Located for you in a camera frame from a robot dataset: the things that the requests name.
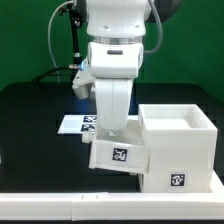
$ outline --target white box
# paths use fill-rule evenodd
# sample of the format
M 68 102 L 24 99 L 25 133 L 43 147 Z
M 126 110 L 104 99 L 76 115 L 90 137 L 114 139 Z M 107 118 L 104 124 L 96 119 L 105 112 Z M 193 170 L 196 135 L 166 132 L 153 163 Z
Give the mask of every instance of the white box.
M 144 146 L 138 120 L 128 120 L 125 132 L 109 136 L 96 129 L 92 141 L 90 168 L 146 173 L 149 149 Z
M 140 105 L 139 124 L 149 147 L 142 192 L 208 192 L 217 129 L 196 105 Z

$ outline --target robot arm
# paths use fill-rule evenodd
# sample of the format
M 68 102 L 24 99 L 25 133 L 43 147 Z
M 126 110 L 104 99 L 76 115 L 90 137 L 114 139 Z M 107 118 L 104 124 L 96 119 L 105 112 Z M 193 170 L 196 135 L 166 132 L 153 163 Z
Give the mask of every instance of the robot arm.
M 143 61 L 147 0 L 87 0 L 89 75 L 94 77 L 98 128 L 110 135 L 126 126 L 132 84 Z

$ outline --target white cube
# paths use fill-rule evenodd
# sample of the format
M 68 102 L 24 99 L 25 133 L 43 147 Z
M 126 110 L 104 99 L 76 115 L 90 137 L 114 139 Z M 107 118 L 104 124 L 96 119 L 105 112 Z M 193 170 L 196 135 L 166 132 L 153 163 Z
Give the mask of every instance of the white cube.
M 208 192 L 217 128 L 197 105 L 140 105 L 139 124 L 149 147 L 142 192 Z

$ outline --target green wall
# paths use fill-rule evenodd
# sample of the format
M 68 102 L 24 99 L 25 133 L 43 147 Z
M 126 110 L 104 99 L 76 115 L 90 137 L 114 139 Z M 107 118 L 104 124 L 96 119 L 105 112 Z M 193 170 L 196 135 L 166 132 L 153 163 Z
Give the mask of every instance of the green wall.
M 51 69 L 47 25 L 63 0 L 0 0 L 0 89 L 30 81 Z M 145 60 L 138 82 L 195 83 L 224 103 L 224 0 L 183 0 L 179 11 L 163 24 L 161 50 Z M 156 26 L 147 25 L 145 46 L 157 40 Z M 85 27 L 79 32 L 86 53 Z M 57 17 L 52 47 L 58 65 L 72 62 L 68 16 Z

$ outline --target black tabletop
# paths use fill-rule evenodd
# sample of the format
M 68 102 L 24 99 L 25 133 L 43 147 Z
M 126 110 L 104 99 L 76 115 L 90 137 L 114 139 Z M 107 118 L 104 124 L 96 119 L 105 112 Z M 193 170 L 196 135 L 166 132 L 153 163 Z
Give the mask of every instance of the black tabletop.
M 197 104 L 219 130 L 214 169 L 223 178 L 224 107 L 218 101 L 196 85 L 137 84 L 130 114 L 138 104 Z M 88 168 L 90 146 L 81 136 L 57 134 L 65 114 L 95 115 L 95 101 L 78 100 L 68 83 L 17 83 L 0 92 L 0 193 L 138 192 L 135 176 Z

